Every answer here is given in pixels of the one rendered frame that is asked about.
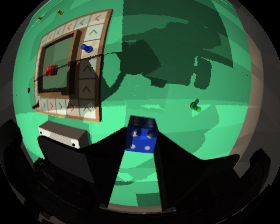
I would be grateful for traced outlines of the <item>blue die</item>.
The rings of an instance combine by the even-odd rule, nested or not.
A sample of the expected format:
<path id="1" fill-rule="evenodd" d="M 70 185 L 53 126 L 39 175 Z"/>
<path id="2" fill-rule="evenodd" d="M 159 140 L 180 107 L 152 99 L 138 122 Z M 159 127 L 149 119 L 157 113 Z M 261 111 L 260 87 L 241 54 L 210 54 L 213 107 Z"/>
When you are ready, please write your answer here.
<path id="1" fill-rule="evenodd" d="M 125 151 L 153 153 L 157 135 L 159 135 L 159 128 L 155 119 L 131 115 Z"/>

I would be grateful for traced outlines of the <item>red die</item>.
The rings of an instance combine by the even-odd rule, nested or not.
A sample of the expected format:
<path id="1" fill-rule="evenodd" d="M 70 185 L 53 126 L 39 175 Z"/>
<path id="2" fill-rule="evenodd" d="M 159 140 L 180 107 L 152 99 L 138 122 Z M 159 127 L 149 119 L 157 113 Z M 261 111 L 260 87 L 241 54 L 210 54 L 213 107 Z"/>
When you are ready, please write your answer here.
<path id="1" fill-rule="evenodd" d="M 46 69 L 46 76 L 54 76 L 56 73 L 58 73 L 58 65 L 51 65 L 51 67 L 48 65 Z"/>

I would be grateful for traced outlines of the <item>dark red pawn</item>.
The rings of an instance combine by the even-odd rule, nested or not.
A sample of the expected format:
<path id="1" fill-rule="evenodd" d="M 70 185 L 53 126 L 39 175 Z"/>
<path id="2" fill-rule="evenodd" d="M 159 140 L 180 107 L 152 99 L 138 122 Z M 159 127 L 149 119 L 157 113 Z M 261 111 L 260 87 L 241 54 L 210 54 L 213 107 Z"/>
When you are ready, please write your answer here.
<path id="1" fill-rule="evenodd" d="M 39 108 L 39 107 L 40 107 L 40 104 L 39 104 L 39 103 L 36 103 L 36 104 L 34 105 L 34 107 L 32 107 L 32 109 Z"/>

